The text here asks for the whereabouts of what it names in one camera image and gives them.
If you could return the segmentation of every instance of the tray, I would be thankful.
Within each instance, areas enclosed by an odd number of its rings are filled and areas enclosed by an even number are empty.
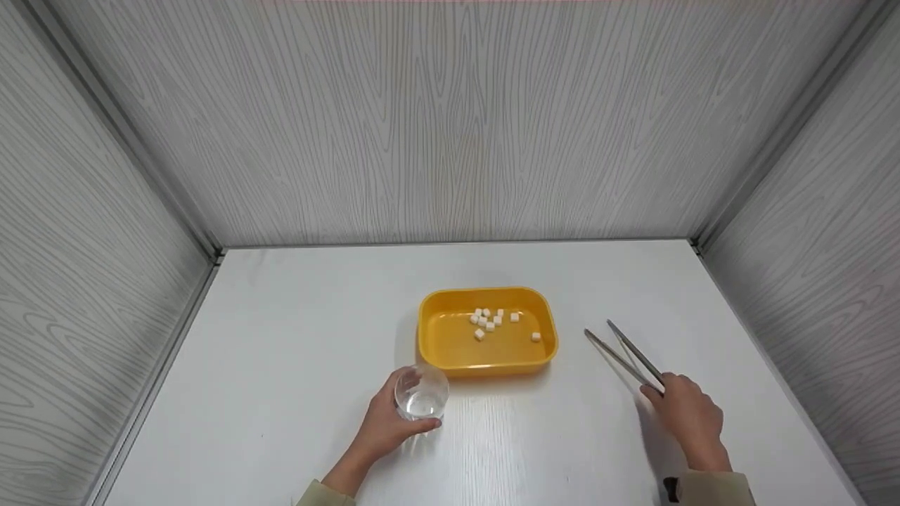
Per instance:
[[[475,308],[503,309],[503,324],[475,339]],[[509,315],[519,312],[519,321]],[[541,340],[532,342],[531,333]],[[524,286],[441,290],[418,308],[418,353],[447,376],[521,375],[534,373],[556,355],[558,339],[546,299]]]

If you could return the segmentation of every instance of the white wood grain tabletop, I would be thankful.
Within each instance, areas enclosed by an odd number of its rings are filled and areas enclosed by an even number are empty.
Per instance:
[[[443,428],[369,475],[361,504],[660,504],[683,460],[637,384],[584,338],[610,318],[725,412],[759,504],[853,504],[833,456],[688,244],[494,243],[232,250],[107,502],[287,506],[340,456],[369,397],[414,359],[419,302],[526,285],[559,352],[539,375],[453,382]]]

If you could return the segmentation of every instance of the metal tongs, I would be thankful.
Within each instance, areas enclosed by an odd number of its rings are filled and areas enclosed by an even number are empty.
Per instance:
[[[641,364],[643,364],[643,366],[646,367],[648,371],[650,371],[650,374],[653,375],[654,378],[656,378],[656,381],[660,382],[660,385],[665,385],[665,383],[662,382],[662,374],[660,374],[660,370],[653,366],[650,360],[648,360],[647,357],[645,357],[644,354],[641,353],[641,350],[637,349],[637,346],[635,346],[635,344],[631,342],[631,340],[627,338],[624,333],[622,333],[622,330],[619,330],[616,324],[612,322],[612,320],[607,320],[607,324],[609,325],[609,328],[613,330],[613,333],[616,334],[616,337],[622,342],[622,344],[624,344],[625,347],[628,348],[628,351],[631,351],[634,356],[637,357],[637,359],[641,362]],[[607,352],[608,355],[613,357],[613,359],[615,359],[619,363],[619,365],[621,365],[626,371],[634,376],[637,381],[650,386],[653,390],[659,392],[660,395],[665,395],[662,390],[657,388],[656,385],[650,383],[650,380],[648,380],[646,376],[642,375],[640,371],[632,366],[631,362],[622,358],[622,356],[616,353],[613,348],[610,348],[607,343],[601,341],[600,338],[595,336],[593,332],[585,329],[584,335],[588,336],[588,339],[590,339],[592,343],[596,344],[603,351]]]

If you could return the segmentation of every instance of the sleeve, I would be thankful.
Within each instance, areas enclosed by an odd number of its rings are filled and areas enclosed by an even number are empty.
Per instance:
[[[679,478],[678,497],[685,506],[756,506],[740,473],[688,471]]]
[[[356,501],[352,497],[329,489],[319,483],[319,480],[312,480],[296,506],[356,506]]]

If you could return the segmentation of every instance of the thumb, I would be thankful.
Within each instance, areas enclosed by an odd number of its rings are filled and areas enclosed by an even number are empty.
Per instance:
[[[404,429],[406,430],[407,437],[409,437],[437,429],[441,426],[441,420],[437,418],[423,418],[422,420],[409,421],[405,425],[406,427]]]
[[[641,393],[643,396],[650,401],[650,404],[653,405],[653,408],[658,411],[662,407],[662,396],[659,392],[653,390],[653,388],[648,384],[641,385]]]

